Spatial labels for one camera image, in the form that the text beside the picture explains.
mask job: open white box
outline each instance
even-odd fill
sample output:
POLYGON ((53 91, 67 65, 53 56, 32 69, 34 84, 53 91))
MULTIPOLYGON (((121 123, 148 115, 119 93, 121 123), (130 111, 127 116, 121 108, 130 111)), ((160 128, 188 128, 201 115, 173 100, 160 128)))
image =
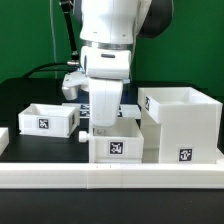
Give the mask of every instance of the open white box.
POLYGON ((222 104, 193 88, 140 88, 145 162, 216 163, 222 104))
POLYGON ((19 114, 23 135, 68 138, 79 124, 79 109, 75 107, 31 104, 19 114))
POLYGON ((9 144, 9 131, 8 128, 0 128, 0 155, 9 144))
MULTIPOLYGON (((134 118, 117 118, 113 128, 100 131, 89 127, 90 163, 142 162, 144 139, 134 118)), ((80 132, 81 141, 87 140, 86 134, 80 132)))

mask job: white plastic part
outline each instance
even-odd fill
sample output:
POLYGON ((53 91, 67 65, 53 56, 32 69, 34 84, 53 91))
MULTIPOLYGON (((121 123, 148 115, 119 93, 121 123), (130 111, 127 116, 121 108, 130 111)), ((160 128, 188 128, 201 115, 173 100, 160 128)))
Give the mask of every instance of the white plastic part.
POLYGON ((78 97, 78 86, 74 87, 62 86, 62 92, 66 100, 75 100, 78 97))
POLYGON ((79 132, 79 142, 85 143, 89 141, 90 135, 86 131, 79 132))
POLYGON ((140 88, 144 161, 214 164, 222 104, 193 88, 140 88))
POLYGON ((92 127, 109 128, 116 123, 122 90, 122 80, 89 78, 92 127))
MULTIPOLYGON (((63 106, 67 107, 77 107, 80 110, 80 119, 89 118, 89 104, 78 104, 78 103, 63 103, 63 106)), ((119 106, 118 117, 129 117, 135 118, 136 120, 141 119, 141 111, 138 105, 132 104, 121 104, 119 106)))
POLYGON ((82 72, 72 72, 70 74, 66 74, 62 83, 62 86, 68 88, 80 85, 88 85, 88 78, 82 72))
POLYGON ((89 77, 105 79, 129 78, 131 52, 82 47, 81 65, 89 77))
POLYGON ((19 114, 23 135, 68 138, 79 124, 79 109, 75 107, 31 104, 19 114))
POLYGON ((216 155, 219 164, 0 163, 0 188, 224 189, 224 156, 216 155))
POLYGON ((0 155, 3 153, 8 144, 9 144, 8 128, 0 128, 0 155))
POLYGON ((83 0, 81 39, 132 44, 140 0, 83 0))
POLYGON ((89 126, 90 163, 141 163, 144 139, 133 118, 118 118, 110 128, 89 126))

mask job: white cube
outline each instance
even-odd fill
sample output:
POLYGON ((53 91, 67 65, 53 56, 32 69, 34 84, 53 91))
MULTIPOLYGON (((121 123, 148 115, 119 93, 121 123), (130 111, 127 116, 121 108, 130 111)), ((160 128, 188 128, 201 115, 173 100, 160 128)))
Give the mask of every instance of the white cube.
POLYGON ((193 88, 140 88, 138 103, 145 155, 157 149, 159 163, 216 162, 220 102, 193 88))

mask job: black cable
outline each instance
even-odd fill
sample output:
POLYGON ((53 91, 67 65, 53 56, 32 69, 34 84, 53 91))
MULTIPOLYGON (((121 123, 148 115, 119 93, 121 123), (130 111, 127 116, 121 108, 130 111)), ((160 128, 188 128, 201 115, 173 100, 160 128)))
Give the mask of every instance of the black cable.
POLYGON ((70 16, 70 11, 72 10, 73 5, 71 4, 71 1, 69 1, 69 0, 60 0, 60 6, 64 13, 64 18, 65 18, 65 22, 66 22, 66 26, 67 26, 70 47, 72 50, 71 57, 72 57, 72 60, 78 60, 79 54, 77 52, 75 36, 74 36, 73 26, 72 26, 72 20, 71 20, 71 16, 70 16))
POLYGON ((25 73, 21 78, 22 79, 29 78, 30 75, 32 75, 36 71, 41 70, 42 68, 53 67, 53 66, 58 66, 58 65, 67 65, 67 62, 54 62, 54 63, 48 63, 48 64, 40 65, 40 66, 32 69, 31 71, 25 73))
POLYGON ((35 72, 74 72, 74 69, 41 69, 34 71, 35 72))

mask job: white platform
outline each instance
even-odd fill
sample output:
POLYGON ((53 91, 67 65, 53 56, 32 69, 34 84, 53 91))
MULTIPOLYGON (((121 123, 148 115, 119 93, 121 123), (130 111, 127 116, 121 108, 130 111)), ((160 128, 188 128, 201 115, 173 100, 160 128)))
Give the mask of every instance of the white platform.
POLYGON ((218 164, 1 163, 0 188, 222 188, 218 164))

